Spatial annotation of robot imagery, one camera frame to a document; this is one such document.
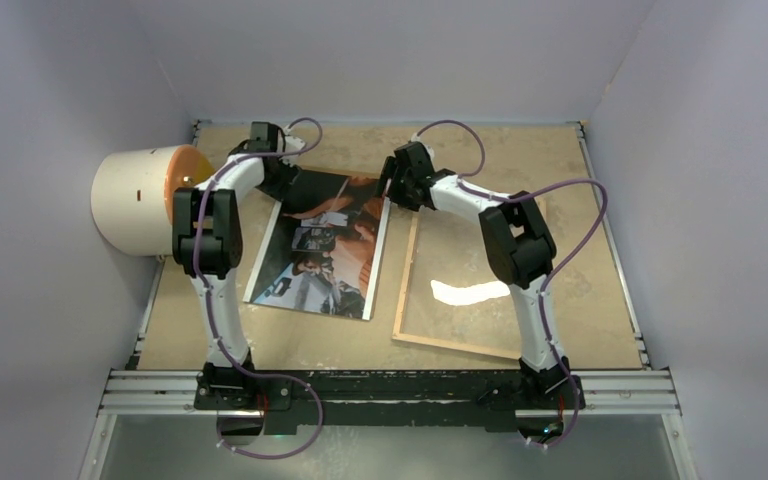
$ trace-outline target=wooden picture frame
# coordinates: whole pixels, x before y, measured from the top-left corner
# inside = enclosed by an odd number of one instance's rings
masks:
[[[468,343],[453,342],[451,340],[442,340],[439,338],[423,337],[402,333],[402,321],[405,317],[405,308],[407,307],[408,288],[410,288],[411,270],[413,266],[413,257],[416,253],[416,237],[419,227],[419,213],[414,213],[411,218],[410,232],[408,233],[408,252],[405,256],[405,266],[402,272],[402,285],[399,289],[399,299],[396,304],[396,320],[393,322],[393,340],[399,342],[414,343],[419,345],[428,345],[431,347],[445,348],[459,352],[474,353],[477,355],[486,355],[490,357],[506,358],[516,360],[520,358],[520,352],[506,350],[502,348],[485,347],[481,345],[472,345]]]

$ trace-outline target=photograph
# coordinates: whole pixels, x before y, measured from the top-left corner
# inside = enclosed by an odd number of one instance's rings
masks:
[[[369,320],[390,208],[377,182],[303,170],[275,205],[244,301]]]

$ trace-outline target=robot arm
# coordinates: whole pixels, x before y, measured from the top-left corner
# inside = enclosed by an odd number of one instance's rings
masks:
[[[543,391],[562,383],[566,377],[551,352],[538,307],[539,291],[552,271],[556,248],[537,203],[534,199],[502,203],[491,199],[500,194],[467,182],[464,183],[473,189],[486,192],[487,197],[464,191],[453,172],[434,171],[433,150],[419,141],[412,141],[394,153],[385,163],[379,192],[402,207],[417,211],[424,206],[453,213],[481,228],[490,267],[508,285],[514,302],[523,370],[530,371]],[[522,231],[515,236],[512,227]],[[557,341],[550,292],[547,290],[543,296],[552,342],[566,363],[563,346]]]
[[[222,338],[228,353],[240,364],[249,361],[249,345],[240,325],[237,300],[237,266],[243,252],[238,205],[253,189],[282,200],[299,173],[295,166],[297,155],[277,157],[252,157],[239,164],[245,155],[257,152],[298,151],[304,148],[302,139],[283,133],[277,125],[253,123],[251,138],[242,142],[228,155],[218,181],[211,179],[194,188],[181,188],[174,197],[173,255],[191,277],[199,296],[202,319],[208,332],[207,363],[216,367],[231,367],[231,363],[219,350],[215,338]],[[283,142],[278,139],[279,133]],[[199,267],[207,285],[193,271],[196,224],[204,192],[210,183],[215,185],[208,199],[205,226],[200,245]],[[211,292],[211,301],[206,298]],[[214,319],[211,325],[209,318]]]

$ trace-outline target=white wall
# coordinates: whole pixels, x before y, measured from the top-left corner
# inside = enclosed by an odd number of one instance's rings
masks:
[[[768,478],[768,2],[659,0],[588,133],[704,478]]]
[[[588,118],[654,0],[131,0],[214,120]]]
[[[0,478],[77,476],[154,268],[100,238],[93,175],[188,123],[125,0],[0,0]]]

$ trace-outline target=glass panel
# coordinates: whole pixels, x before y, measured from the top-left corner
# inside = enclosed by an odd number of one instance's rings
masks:
[[[120,416],[102,478],[678,478],[657,415],[581,418],[565,443],[545,454],[524,447],[518,434],[481,428],[332,426],[307,451],[271,462],[217,449],[214,422],[207,416]],[[249,448],[286,452],[312,430],[259,438]]]

